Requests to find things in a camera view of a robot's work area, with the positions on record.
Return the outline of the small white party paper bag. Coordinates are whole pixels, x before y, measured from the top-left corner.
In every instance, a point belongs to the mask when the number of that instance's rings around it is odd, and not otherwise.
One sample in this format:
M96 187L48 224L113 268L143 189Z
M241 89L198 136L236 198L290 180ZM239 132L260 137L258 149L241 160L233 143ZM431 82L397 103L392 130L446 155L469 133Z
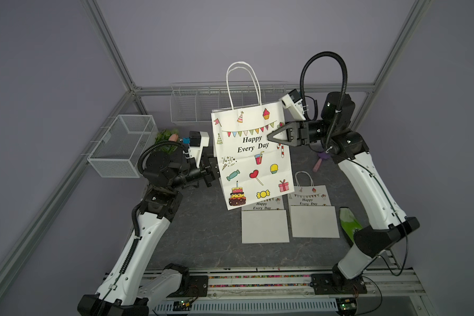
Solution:
M245 205L241 210L243 244L289 243L283 197Z

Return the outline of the large white party paper bag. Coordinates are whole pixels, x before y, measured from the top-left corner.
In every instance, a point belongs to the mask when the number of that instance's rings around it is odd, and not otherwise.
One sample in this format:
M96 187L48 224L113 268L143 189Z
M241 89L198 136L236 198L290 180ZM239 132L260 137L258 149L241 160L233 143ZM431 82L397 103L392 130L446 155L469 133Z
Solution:
M294 175L294 192L288 195L292 236L294 238L340 237L336 209L325 185L316 185L306 171Z

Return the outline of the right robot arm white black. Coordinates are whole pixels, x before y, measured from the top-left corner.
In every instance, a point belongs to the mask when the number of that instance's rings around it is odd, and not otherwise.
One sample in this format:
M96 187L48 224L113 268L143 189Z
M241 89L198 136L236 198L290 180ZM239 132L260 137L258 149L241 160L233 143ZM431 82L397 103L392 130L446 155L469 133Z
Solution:
M362 202L369 225L355 231L353 245L333 267L331 275L333 285L342 288L361 283L363 271L395 244L408 241L420 223L417 218L407 216L392 198L365 140L349 127L355 105L347 93L348 70L339 54L322 51L311 57L301 71L299 88L281 98L284 108L290 112L303 109L305 75L312 63L322 57L332 58L338 63L342 73L340 91L329 93L323 108L316 110L311 120L297 117L268 134L267 139L290 147L319 142L346 175Z

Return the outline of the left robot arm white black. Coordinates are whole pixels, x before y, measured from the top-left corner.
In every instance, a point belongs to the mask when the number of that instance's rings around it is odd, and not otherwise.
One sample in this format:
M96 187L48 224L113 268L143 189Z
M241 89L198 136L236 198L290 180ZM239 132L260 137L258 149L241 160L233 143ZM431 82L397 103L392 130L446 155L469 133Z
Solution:
M148 181L146 193L131 212L133 232L117 263L95 294L84 295L80 315L149 315L169 295L189 291L187 267L169 264L142 286L144 273L183 196L180 188L220 177L217 158L205 132L181 141L158 142L138 158L139 173Z

